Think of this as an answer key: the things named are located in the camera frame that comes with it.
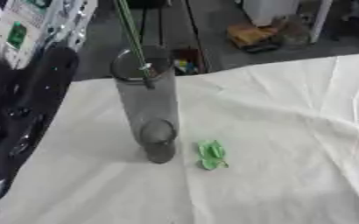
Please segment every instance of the green object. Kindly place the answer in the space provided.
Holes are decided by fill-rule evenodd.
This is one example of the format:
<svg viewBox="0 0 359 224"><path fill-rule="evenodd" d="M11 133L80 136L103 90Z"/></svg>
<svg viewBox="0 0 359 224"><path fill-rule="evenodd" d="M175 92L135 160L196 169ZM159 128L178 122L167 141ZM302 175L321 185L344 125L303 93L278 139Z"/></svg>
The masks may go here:
<svg viewBox="0 0 359 224"><path fill-rule="evenodd" d="M223 165L229 168L229 165L224 161L226 151L222 145L217 141L203 141L198 143L198 150L200 154L201 165L209 171Z"/></svg>
<svg viewBox="0 0 359 224"><path fill-rule="evenodd" d="M27 28L25 28L25 26L23 26L19 22L15 22L12 26L7 41L16 49L20 49L23 42L25 41L26 35L27 35Z"/></svg>
<svg viewBox="0 0 359 224"><path fill-rule="evenodd" d="M151 64L146 62L143 49L138 37L138 32L133 21L132 14L130 13L129 5L127 0L114 0L116 6L116 12L120 18L122 27L126 36L130 42L130 49L137 56L138 64L140 67L138 69L143 73L144 84L149 89L154 89L153 83L150 81L151 78Z"/></svg>

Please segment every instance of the clutter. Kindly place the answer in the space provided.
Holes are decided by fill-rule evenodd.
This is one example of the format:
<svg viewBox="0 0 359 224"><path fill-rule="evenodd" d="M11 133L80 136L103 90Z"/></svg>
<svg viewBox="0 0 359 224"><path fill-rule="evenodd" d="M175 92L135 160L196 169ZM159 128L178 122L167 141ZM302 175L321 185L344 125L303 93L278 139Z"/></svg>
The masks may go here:
<svg viewBox="0 0 359 224"><path fill-rule="evenodd" d="M296 16L275 18L270 26L235 24L227 29L228 38L247 53L277 50L282 46L305 46L309 30Z"/></svg>
<svg viewBox="0 0 359 224"><path fill-rule="evenodd" d="M172 51L174 57L174 69L176 75L194 75L202 73L199 51L191 47L175 49Z"/></svg>
<svg viewBox="0 0 359 224"><path fill-rule="evenodd" d="M229 26L228 38L240 49L247 53L260 53L279 49L281 41L277 37L279 28L256 27L253 24L242 23Z"/></svg>
<svg viewBox="0 0 359 224"><path fill-rule="evenodd" d="M198 150L201 166L204 169L212 171L221 165L225 168L229 168L229 165L224 161L226 151L216 140L198 143Z"/></svg>
<svg viewBox="0 0 359 224"><path fill-rule="evenodd" d="M336 23L331 39L338 41L343 37L359 38L359 17L344 17Z"/></svg>

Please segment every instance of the white tablecloth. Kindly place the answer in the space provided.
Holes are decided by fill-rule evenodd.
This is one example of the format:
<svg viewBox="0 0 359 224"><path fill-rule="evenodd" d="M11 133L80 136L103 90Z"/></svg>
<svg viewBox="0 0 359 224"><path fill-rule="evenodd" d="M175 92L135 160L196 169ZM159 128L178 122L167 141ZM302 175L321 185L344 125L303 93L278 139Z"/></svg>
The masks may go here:
<svg viewBox="0 0 359 224"><path fill-rule="evenodd" d="M179 152L150 164L113 80L74 83L0 224L359 223L359 55L177 79ZM219 140L228 169L195 143Z"/></svg>

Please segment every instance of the green plastic piece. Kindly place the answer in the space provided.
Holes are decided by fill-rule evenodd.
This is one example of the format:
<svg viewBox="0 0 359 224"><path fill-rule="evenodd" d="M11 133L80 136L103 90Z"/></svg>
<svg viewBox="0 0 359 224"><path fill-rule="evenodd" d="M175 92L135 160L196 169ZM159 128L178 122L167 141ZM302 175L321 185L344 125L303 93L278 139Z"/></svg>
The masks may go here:
<svg viewBox="0 0 359 224"><path fill-rule="evenodd" d="M26 35L27 28L25 28L25 26L23 26L19 22L15 22L12 26L7 41L16 49L20 49L21 45L25 41Z"/></svg>
<svg viewBox="0 0 359 224"><path fill-rule="evenodd" d="M198 143L198 150L200 154L201 165L204 169L212 171L220 165L229 168L229 165L224 161L226 151L217 141L203 141Z"/></svg>

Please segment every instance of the gray floor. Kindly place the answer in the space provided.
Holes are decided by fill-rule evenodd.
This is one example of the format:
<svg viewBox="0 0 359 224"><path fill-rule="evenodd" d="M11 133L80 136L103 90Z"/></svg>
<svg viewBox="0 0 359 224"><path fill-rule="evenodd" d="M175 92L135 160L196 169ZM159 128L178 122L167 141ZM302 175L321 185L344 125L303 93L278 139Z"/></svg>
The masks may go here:
<svg viewBox="0 0 359 224"><path fill-rule="evenodd" d="M185 6L185 0L172 0L173 6L164 9L164 36L168 48L196 47L197 41ZM225 36L229 25L246 20L243 12L236 8L233 0L190 1L194 20L199 29L201 47L205 52L210 72L286 60L302 60L335 55L359 53L359 38L347 37L340 41L330 38L334 21L341 16L339 5L334 6L320 41L300 49L282 48L274 52L247 54L235 48ZM109 64L127 46L116 16L105 6L88 28L88 41L81 52L81 68L76 80L109 76ZM137 26L142 12L133 11ZM146 45L158 43L158 13L150 10L147 17Z"/></svg>

